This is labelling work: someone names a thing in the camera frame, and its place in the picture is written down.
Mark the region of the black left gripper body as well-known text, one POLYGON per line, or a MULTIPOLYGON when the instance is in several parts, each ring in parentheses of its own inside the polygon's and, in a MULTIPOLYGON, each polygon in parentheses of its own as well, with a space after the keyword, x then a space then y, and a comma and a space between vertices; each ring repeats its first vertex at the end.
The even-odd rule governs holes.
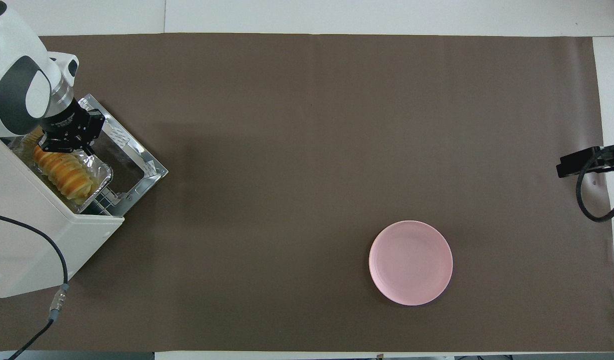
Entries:
POLYGON ((105 116, 98 110, 85 110, 78 101, 54 116, 41 120, 44 135, 39 141, 54 141, 56 152, 81 150, 90 141, 96 141, 105 124, 105 116))

